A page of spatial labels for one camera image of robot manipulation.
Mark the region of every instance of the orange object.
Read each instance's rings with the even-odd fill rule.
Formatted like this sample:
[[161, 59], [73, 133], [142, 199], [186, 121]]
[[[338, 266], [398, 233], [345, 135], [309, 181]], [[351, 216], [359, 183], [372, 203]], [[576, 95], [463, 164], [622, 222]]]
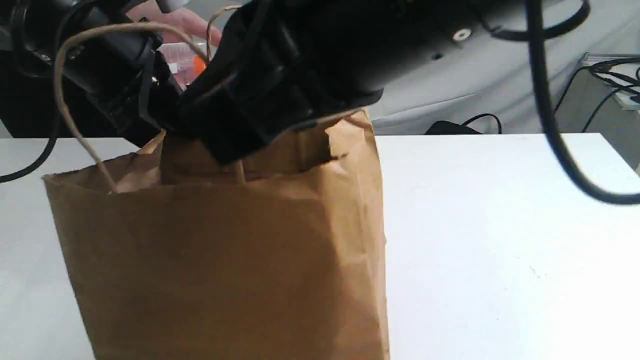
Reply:
[[205, 64], [204, 60], [201, 59], [199, 56], [196, 56], [195, 58], [193, 58], [193, 67], [196, 70], [196, 78], [197, 78], [207, 68], [207, 64]]

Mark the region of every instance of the brown paper bag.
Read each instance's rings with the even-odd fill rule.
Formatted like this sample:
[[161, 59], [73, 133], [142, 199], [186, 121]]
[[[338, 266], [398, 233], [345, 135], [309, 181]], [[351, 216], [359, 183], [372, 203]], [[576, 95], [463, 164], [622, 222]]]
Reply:
[[45, 177], [98, 360], [388, 359], [381, 173], [364, 112], [281, 137], [247, 183], [197, 142]]

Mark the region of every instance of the human hand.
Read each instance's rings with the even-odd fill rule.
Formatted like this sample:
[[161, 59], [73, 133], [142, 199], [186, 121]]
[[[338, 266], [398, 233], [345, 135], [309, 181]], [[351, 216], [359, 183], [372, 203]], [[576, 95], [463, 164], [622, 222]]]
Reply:
[[[127, 16], [133, 21], [140, 21], [144, 17], [149, 21], [173, 25], [189, 35], [207, 38], [207, 21], [195, 12], [185, 8], [178, 9], [172, 13], [163, 13], [155, 0], [148, 0], [127, 12]], [[163, 38], [165, 43], [182, 42], [182, 40], [170, 33], [163, 33]], [[218, 46], [221, 38], [222, 33], [220, 30], [211, 27], [209, 39], [211, 44]]]

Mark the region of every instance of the white table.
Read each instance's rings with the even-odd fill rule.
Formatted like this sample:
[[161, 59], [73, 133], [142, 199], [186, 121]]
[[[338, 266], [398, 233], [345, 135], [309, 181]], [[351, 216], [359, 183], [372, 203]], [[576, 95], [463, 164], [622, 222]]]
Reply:
[[[585, 197], [540, 135], [379, 141], [393, 360], [640, 358], [640, 207]], [[601, 136], [568, 141], [583, 167], [640, 190]], [[0, 172], [42, 146], [0, 140]], [[37, 174], [0, 185], [2, 360], [92, 358], [40, 181], [90, 163], [62, 140]]]

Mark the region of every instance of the plastic container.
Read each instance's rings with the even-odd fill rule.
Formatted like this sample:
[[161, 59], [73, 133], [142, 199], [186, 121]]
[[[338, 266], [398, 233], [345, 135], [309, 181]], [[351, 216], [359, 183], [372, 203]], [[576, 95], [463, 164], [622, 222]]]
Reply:
[[[207, 50], [207, 44], [198, 43], [198, 46], [203, 50]], [[162, 45], [159, 49], [166, 62], [169, 64], [169, 69], [178, 81], [178, 84], [186, 89], [187, 86], [192, 84], [194, 80], [203, 71], [203, 61], [191, 50], [191, 48], [184, 42], [177, 42], [174, 44]]]

